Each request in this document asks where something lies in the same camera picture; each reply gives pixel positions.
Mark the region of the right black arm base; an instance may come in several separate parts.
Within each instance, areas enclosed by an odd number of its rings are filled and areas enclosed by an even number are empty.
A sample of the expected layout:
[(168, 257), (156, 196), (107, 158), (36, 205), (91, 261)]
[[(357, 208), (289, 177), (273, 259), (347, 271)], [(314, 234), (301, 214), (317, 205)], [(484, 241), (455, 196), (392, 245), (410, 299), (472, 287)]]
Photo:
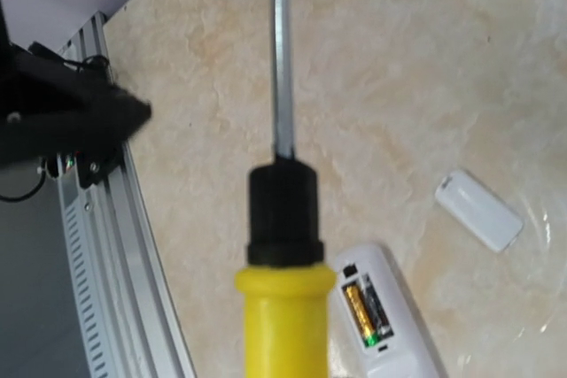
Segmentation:
[(151, 118), (148, 103), (113, 82), (104, 23), (102, 13), (93, 15), (63, 53), (39, 42), (23, 49), (1, 25), (1, 165), (40, 162), (39, 182), (3, 202), (26, 201), (72, 169), (82, 188), (99, 183)]

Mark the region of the yellow handled screwdriver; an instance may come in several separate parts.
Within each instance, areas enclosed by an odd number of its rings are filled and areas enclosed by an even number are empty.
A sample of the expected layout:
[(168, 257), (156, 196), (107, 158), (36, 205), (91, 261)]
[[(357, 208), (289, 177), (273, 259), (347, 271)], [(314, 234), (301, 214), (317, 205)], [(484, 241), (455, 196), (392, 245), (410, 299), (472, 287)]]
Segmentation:
[(274, 157), (248, 177), (247, 266), (236, 275), (245, 376), (326, 377), (335, 274), (319, 236), (317, 174), (295, 156), (290, 0), (269, 0), (269, 24)]

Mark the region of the white battery cover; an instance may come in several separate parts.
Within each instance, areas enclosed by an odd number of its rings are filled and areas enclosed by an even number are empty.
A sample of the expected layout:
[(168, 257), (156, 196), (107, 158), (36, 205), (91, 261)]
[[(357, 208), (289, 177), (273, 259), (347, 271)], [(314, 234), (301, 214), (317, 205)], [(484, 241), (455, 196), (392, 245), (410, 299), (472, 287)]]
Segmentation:
[(520, 216), (486, 185), (464, 170), (449, 173), (435, 199), (491, 251), (504, 251), (524, 228)]

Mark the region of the gold black battery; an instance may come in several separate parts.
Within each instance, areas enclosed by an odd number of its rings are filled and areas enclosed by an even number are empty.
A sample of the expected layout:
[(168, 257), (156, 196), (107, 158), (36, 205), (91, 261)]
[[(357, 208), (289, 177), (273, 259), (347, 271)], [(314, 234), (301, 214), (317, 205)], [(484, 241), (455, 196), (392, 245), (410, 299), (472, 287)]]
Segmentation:
[(364, 345), (366, 347), (375, 346), (379, 342), (377, 327), (370, 317), (359, 285), (357, 283), (346, 284), (342, 291)]

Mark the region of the white remote control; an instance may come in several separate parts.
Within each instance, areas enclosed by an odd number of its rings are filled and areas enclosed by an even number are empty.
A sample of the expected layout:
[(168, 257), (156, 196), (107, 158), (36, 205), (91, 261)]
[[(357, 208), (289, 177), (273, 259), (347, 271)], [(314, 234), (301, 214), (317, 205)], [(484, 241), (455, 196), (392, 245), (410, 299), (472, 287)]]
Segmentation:
[[(384, 254), (377, 243), (362, 243), (349, 248), (332, 261), (337, 274), (332, 300), (338, 316), (348, 328), (353, 349), (365, 377), (443, 377), (435, 350), (426, 342), (423, 327), (418, 324), (410, 304)], [(349, 283), (357, 283), (363, 294), (362, 277), (372, 281), (393, 335), (378, 344), (366, 347), (342, 291)]]

